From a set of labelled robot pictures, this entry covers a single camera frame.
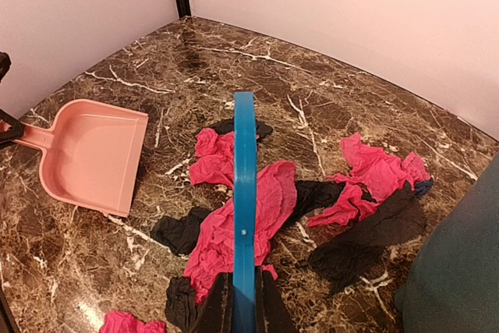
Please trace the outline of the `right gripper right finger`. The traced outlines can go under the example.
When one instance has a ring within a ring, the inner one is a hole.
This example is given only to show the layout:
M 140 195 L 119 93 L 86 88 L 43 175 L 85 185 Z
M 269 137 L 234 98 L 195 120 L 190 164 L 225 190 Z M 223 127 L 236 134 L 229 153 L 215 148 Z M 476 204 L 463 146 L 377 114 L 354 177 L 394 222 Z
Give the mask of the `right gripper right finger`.
M 296 333 L 272 274 L 262 268 L 256 272 L 257 333 Z

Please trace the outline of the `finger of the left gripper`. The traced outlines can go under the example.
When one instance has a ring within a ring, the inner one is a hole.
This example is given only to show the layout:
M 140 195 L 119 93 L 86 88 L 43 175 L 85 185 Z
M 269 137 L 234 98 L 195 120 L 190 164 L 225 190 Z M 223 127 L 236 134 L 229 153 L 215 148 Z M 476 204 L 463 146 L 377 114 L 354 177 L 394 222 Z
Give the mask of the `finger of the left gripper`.
M 6 130 L 1 131 L 1 149 L 12 146 L 14 140 L 19 140 L 25 132 L 25 125 L 7 112 L 0 110 L 1 120 L 7 124 Z
M 2 80 L 11 66 L 11 59 L 6 52 L 0 52 L 0 80 Z

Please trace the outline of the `blue hand brush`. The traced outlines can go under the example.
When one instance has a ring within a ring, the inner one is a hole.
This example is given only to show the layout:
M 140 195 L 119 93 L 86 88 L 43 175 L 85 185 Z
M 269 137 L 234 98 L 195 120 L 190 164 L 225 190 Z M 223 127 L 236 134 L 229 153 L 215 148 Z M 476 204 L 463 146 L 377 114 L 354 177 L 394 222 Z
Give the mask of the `blue hand brush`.
M 234 135 L 232 331 L 255 332 L 254 239 L 257 213 L 257 131 L 254 97 L 251 92 L 235 93 Z

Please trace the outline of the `pink plastic dustpan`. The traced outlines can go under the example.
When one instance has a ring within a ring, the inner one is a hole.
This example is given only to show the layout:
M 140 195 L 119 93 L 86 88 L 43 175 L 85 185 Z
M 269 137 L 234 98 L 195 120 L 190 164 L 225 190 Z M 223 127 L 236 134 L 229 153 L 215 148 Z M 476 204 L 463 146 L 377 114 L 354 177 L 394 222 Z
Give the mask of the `pink plastic dustpan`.
M 77 99 L 62 106 L 48 129 L 25 124 L 14 143 L 41 152 L 39 177 L 56 200 L 129 215 L 148 115 Z

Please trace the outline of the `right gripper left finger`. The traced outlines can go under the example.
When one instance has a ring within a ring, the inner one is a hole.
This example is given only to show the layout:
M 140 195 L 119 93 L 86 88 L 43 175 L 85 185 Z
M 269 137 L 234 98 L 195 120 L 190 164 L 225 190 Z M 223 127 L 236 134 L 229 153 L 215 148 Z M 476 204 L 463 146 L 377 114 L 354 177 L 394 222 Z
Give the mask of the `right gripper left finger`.
M 201 303 L 189 333 L 231 333 L 234 291 L 232 273 L 219 273 Z

